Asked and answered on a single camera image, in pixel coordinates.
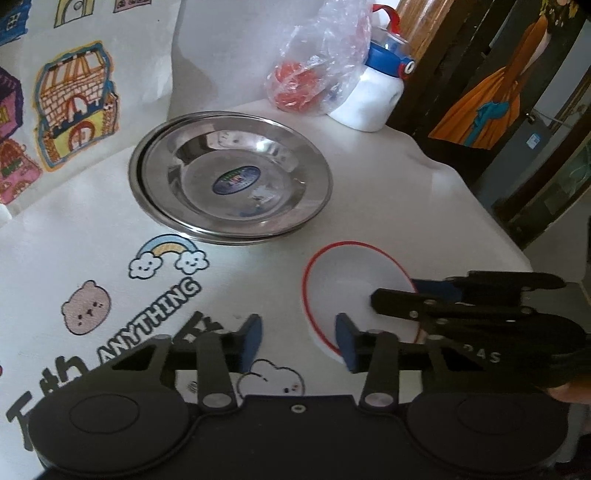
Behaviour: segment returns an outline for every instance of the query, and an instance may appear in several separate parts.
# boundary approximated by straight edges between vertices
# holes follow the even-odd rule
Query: round black knob
[[[162,385],[112,392],[70,389],[41,400],[28,425],[47,466],[113,475],[158,462],[173,450],[189,428],[189,411],[178,392]]]
[[[407,424],[425,450],[465,471],[523,472],[540,466],[566,438],[568,406],[540,393],[423,393]]]
[[[139,417],[139,405],[122,395],[102,394],[85,398],[70,410],[70,421],[86,433],[117,433]]]

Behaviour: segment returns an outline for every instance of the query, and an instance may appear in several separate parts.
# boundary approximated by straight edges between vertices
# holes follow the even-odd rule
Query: plate label sticker
[[[261,178],[261,170],[258,167],[248,165],[235,168],[221,175],[212,186],[217,195],[231,195],[247,189]]]

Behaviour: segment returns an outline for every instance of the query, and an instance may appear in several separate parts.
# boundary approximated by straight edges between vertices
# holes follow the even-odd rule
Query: finger
[[[556,400],[591,405],[591,377],[578,378],[561,387],[551,388],[548,393]]]

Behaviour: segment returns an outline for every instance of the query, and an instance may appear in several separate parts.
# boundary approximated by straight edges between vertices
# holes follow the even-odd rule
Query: painting
[[[141,5],[150,5],[151,3],[152,0],[115,0],[115,10],[113,13],[140,7]]]
[[[113,63],[100,41],[64,53],[37,77],[37,142],[49,171],[118,128]]]
[[[8,139],[0,144],[0,203],[8,205],[41,176],[25,148]]]
[[[18,40],[27,33],[27,20],[33,0],[20,0],[0,19],[0,46]]]
[[[0,67],[0,142],[22,126],[22,102],[21,82]]]
[[[95,0],[60,0],[57,4],[56,23],[54,28],[92,15]]]
[[[491,150],[519,117],[520,94],[555,31],[577,12],[572,0],[542,0],[539,18],[525,29],[507,64],[462,96],[429,138]]]

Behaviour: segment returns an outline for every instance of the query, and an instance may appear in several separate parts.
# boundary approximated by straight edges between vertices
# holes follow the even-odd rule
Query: red circle outline
[[[408,281],[413,286],[414,292],[415,293],[417,292],[417,289],[414,286],[413,280],[410,278],[410,276],[408,275],[408,273],[406,272],[406,270],[402,267],[402,265],[400,265],[392,256],[388,255],[386,252],[384,252],[383,250],[379,249],[378,247],[375,247],[373,245],[366,244],[366,243],[363,243],[363,242],[356,242],[356,241],[353,241],[353,240],[345,240],[345,241],[342,241],[342,242],[335,242],[333,244],[328,244],[325,247],[323,247],[320,250],[318,250],[314,254],[314,256],[310,259],[310,261],[306,265],[306,269],[304,270],[304,276],[302,277],[302,280],[301,280],[301,296],[302,296],[302,299],[304,301],[304,310],[306,311],[306,316],[308,317],[308,321],[312,325],[312,328],[314,329],[314,331],[316,332],[316,334],[318,335],[318,337],[320,338],[320,340],[322,340],[322,342],[328,348],[330,348],[334,353],[336,353],[337,355],[340,355],[340,350],[337,347],[335,347],[332,343],[329,342],[328,338],[326,338],[326,336],[324,335],[324,333],[322,332],[322,330],[320,330],[320,327],[318,326],[318,324],[316,323],[316,320],[314,319],[314,316],[312,315],[312,312],[310,310],[310,304],[308,303],[308,294],[306,292],[306,285],[308,283],[308,277],[310,276],[310,271],[312,270],[312,266],[314,265],[314,263],[316,263],[316,260],[318,260],[318,258],[322,254],[326,253],[328,250],[331,250],[331,249],[336,248],[336,247],[342,247],[344,245],[357,245],[359,247],[367,247],[367,248],[369,248],[371,250],[374,250],[374,251],[382,254],[386,258],[390,259],[402,271],[402,273],[408,278]],[[418,337],[419,337],[420,333],[421,333],[421,328],[419,327],[417,329],[417,334],[416,334],[416,336],[414,338],[414,342],[413,343],[417,343]]]

